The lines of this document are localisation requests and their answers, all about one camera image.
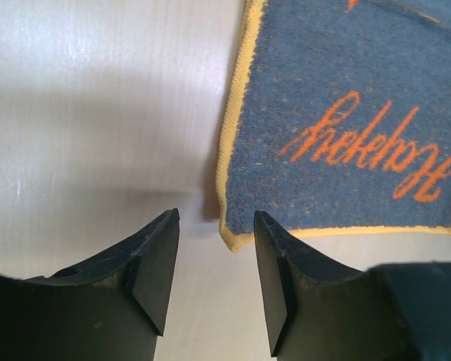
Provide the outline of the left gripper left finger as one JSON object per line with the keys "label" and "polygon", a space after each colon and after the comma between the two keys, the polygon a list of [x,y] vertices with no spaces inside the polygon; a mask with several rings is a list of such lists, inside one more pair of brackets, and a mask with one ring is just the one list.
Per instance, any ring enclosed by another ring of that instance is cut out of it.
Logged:
{"label": "left gripper left finger", "polygon": [[152,360],[179,237],[171,209],[50,277],[0,275],[0,360]]}

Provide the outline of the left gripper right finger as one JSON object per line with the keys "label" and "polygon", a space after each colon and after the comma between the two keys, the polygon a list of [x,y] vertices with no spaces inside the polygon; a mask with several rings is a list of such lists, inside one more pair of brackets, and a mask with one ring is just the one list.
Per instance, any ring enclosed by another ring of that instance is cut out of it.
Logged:
{"label": "left gripper right finger", "polygon": [[268,343],[278,360],[451,360],[451,262],[359,271],[258,211]]}

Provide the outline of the orange towel with grey spots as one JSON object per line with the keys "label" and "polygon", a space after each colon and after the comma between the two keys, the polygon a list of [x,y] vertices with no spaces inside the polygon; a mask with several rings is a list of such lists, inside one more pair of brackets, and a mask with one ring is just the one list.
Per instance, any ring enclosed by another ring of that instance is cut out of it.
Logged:
{"label": "orange towel with grey spots", "polygon": [[219,141],[219,233],[451,236],[451,1],[248,1]]}

